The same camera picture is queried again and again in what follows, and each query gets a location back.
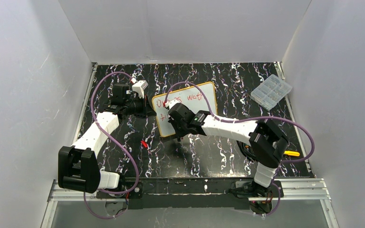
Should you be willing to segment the yellow framed whiteboard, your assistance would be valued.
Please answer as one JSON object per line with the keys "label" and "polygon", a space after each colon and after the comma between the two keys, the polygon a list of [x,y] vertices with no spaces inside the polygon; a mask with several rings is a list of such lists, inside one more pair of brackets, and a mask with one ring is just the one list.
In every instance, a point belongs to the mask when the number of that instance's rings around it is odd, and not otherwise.
{"label": "yellow framed whiteboard", "polygon": [[178,89],[166,94],[156,95],[152,98],[153,109],[156,112],[157,126],[161,137],[175,134],[172,125],[168,122],[168,110],[163,106],[165,99],[182,102],[194,113],[199,110],[208,111],[205,98],[208,99],[211,110],[217,114],[216,88],[213,82],[198,84],[204,95],[194,86]]}

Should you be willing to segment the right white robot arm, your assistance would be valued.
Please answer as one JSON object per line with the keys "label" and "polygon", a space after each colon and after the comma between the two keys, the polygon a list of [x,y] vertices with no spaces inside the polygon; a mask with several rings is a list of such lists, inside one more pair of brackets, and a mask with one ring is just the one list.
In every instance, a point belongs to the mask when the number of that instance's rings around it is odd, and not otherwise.
{"label": "right white robot arm", "polygon": [[209,111],[191,111],[184,104],[168,103],[169,120],[177,138],[187,134],[219,136],[250,147],[258,162],[254,176],[256,186],[268,188],[289,144],[288,137],[271,119],[237,120],[213,116]]}

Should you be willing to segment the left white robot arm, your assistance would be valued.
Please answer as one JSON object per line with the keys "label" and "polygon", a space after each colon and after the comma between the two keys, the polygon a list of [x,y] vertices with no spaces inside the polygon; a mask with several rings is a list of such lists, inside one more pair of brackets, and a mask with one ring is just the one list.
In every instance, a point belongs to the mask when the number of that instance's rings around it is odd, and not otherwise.
{"label": "left white robot arm", "polygon": [[81,138],[58,152],[58,185],[63,189],[94,193],[99,189],[118,188],[120,174],[100,170],[97,156],[112,133],[130,115],[137,118],[156,116],[145,94],[148,83],[139,80],[131,86],[116,84],[113,95],[102,105],[96,120]]}

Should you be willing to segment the red marker cap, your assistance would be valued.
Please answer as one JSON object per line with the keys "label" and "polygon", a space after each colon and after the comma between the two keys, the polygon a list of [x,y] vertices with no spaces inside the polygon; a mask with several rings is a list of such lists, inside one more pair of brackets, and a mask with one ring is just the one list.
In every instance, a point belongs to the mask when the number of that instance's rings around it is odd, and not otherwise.
{"label": "red marker cap", "polygon": [[141,145],[142,145],[144,148],[148,149],[148,144],[146,143],[146,141],[142,140],[142,141],[141,141]]}

